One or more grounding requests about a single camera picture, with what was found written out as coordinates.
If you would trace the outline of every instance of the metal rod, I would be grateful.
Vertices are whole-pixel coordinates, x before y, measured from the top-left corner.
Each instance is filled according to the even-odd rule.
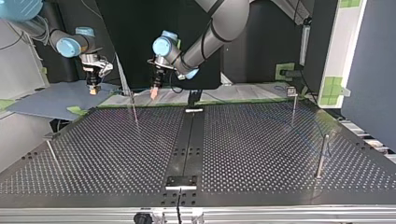
[[[327,151],[327,145],[329,144],[329,139],[330,139],[330,136],[328,134],[326,134],[323,138],[323,145],[322,145],[322,148],[320,151],[320,160],[319,160],[318,170],[317,170],[317,178],[322,178],[324,155],[326,154],[326,151]]]
[[[293,111],[296,111],[296,107],[297,107],[297,100],[298,100],[298,94],[295,94],[295,96],[294,96],[294,105],[293,105]]]
[[[53,151],[52,145],[50,144],[50,140],[47,140],[47,145],[49,146],[49,151],[50,151],[50,154],[52,155],[53,159],[55,159],[55,161],[58,162],[55,152]]]

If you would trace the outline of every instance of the black panel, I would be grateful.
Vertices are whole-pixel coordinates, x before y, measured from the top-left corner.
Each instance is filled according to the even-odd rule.
[[[320,89],[337,4],[338,0],[315,1],[304,69],[304,77],[312,91]]]
[[[179,34],[182,49],[188,49],[209,21],[193,0],[96,1],[104,16],[129,86],[146,88],[153,74],[147,60],[153,57],[152,43],[163,30]],[[196,78],[177,82],[185,89],[216,89],[219,84],[219,52],[201,66]]]
[[[52,28],[65,30],[64,21],[57,3],[44,3],[40,15],[49,21]],[[35,41],[35,45],[38,55],[43,59],[43,66],[47,68],[49,83],[72,82],[78,80],[75,59],[63,57],[50,45],[44,46],[38,41]]]
[[[102,19],[87,9],[80,0],[67,0],[58,2],[62,12],[62,17],[64,19],[66,32],[69,34],[74,34],[76,32],[76,27],[79,26],[89,26],[93,28],[96,35],[96,45],[99,48],[103,48],[99,51],[99,54],[106,56],[107,59],[112,62],[114,59],[115,50]],[[94,0],[84,0],[84,2],[92,10],[100,14],[100,11]],[[85,73],[82,70],[81,62],[79,59],[75,59],[75,62],[78,69],[79,79],[85,79]],[[105,82],[106,80],[114,80],[119,77],[120,75],[117,63],[114,63],[114,70],[106,77]]]
[[[224,48],[223,73],[238,83],[275,80],[276,65],[299,62],[302,28],[269,0],[250,4],[246,31]]]
[[[388,147],[396,148],[394,97],[396,1],[369,0],[364,12],[342,112]]]

